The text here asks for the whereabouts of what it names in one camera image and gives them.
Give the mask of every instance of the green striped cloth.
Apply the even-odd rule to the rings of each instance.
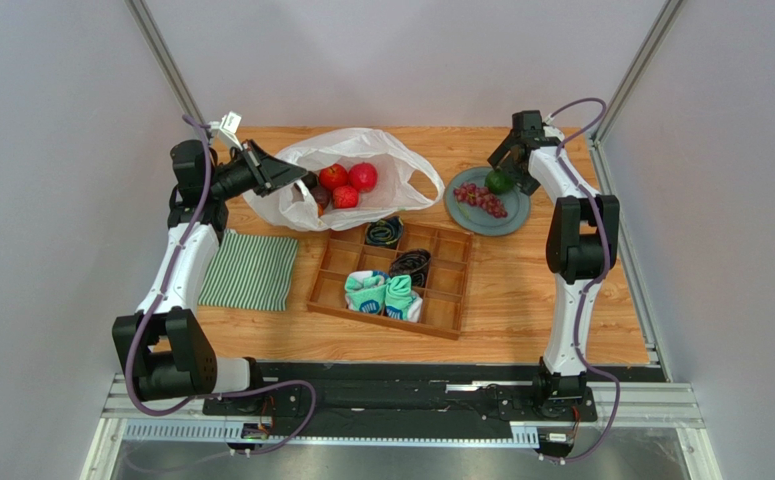
[[[224,232],[221,248],[210,262],[200,305],[286,310],[292,264],[298,240],[289,237]]]

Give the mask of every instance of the wooden table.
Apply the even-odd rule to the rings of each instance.
[[[274,154],[292,143],[329,130],[332,129],[242,128],[238,135],[242,139],[255,139]],[[384,130],[427,158],[445,184],[463,170],[486,165],[488,155],[508,133],[505,128]],[[217,147],[219,160],[228,161],[226,149]],[[567,151],[582,175],[596,186],[585,142],[582,139],[572,142]],[[415,175],[411,183],[429,198],[434,196],[434,186],[424,176]],[[553,208],[542,191],[532,196],[531,216],[516,233],[504,237],[476,236],[464,332],[457,341],[308,312],[305,302],[327,233],[301,233],[268,225],[241,198],[227,205],[229,228],[245,234],[295,237],[300,243],[287,311],[199,308],[201,326],[221,356],[272,360],[536,363],[546,348],[553,319],[555,283],[545,260]],[[443,202],[423,211],[403,212],[402,218],[460,228],[446,213]],[[588,359],[601,364],[648,362],[620,263],[603,283],[598,296],[589,334]]]

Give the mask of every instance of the teal sock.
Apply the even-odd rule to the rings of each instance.
[[[387,281],[384,303],[390,318],[409,322],[420,320],[422,298],[411,288],[410,275],[399,275]]]
[[[346,279],[346,303],[349,310],[381,313],[387,290],[387,274],[376,270],[354,272]]]

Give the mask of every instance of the plate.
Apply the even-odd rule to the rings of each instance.
[[[520,193],[516,188],[502,195],[497,195],[508,212],[505,218],[494,218],[479,207],[471,207],[466,203],[458,208],[458,201],[455,200],[453,190],[458,188],[464,182],[475,183],[477,187],[485,186],[485,177],[491,172],[490,167],[476,167],[464,170],[449,182],[444,193],[446,201],[446,211],[455,220],[455,223],[462,227],[476,232],[480,235],[497,237],[508,235],[526,223],[529,218],[529,212],[532,210],[532,201],[526,195]]]

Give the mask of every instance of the red grapes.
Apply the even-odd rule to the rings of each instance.
[[[471,207],[481,207],[482,210],[494,218],[505,218],[508,212],[502,200],[488,190],[488,187],[478,187],[475,183],[464,182],[460,187],[452,190],[455,200],[459,203],[466,203]]]

